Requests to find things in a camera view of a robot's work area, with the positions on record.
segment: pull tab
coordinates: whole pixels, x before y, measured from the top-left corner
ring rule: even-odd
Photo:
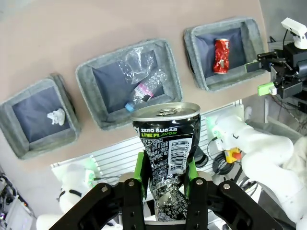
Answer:
[[[163,109],[158,112],[157,116],[168,116],[177,113],[177,109]]]

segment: gray felt bin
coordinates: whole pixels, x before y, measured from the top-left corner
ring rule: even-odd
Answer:
[[[229,40],[229,71],[213,72],[215,40]],[[264,70],[246,73],[244,64],[264,53],[258,25],[252,18],[232,18],[217,23],[200,25],[185,31],[184,40],[190,67],[199,88],[218,91],[263,74]]]
[[[65,122],[62,126],[52,125],[47,114],[59,108],[65,111]],[[2,103],[0,128],[22,160],[73,143],[81,131],[59,74],[50,74]]]
[[[131,122],[131,113],[126,110],[125,104],[139,83],[127,80],[123,62],[125,68],[131,68],[129,71],[136,65],[141,69],[149,69],[145,73],[147,77],[155,69],[165,73],[162,87],[154,97],[139,104],[136,109],[182,100],[175,60],[167,41],[148,40],[101,55],[79,65],[76,78],[92,118],[102,130],[111,130]]]

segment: pink bottle label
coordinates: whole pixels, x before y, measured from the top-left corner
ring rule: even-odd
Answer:
[[[135,93],[137,96],[139,96],[140,98],[144,98],[146,95],[149,95],[150,97],[148,98],[151,99],[153,97],[153,92],[151,92],[150,90],[148,90],[148,88],[143,85],[142,83],[139,84],[136,88],[135,88]]]

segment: barcode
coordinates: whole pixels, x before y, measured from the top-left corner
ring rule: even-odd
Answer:
[[[192,138],[169,141],[168,174],[183,174],[191,149]]]

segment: plastic bottle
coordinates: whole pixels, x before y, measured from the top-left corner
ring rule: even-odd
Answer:
[[[142,80],[133,90],[130,101],[125,105],[126,109],[133,112],[136,105],[150,100],[161,86],[163,78],[165,78],[165,73],[161,69],[153,70],[150,76]]]

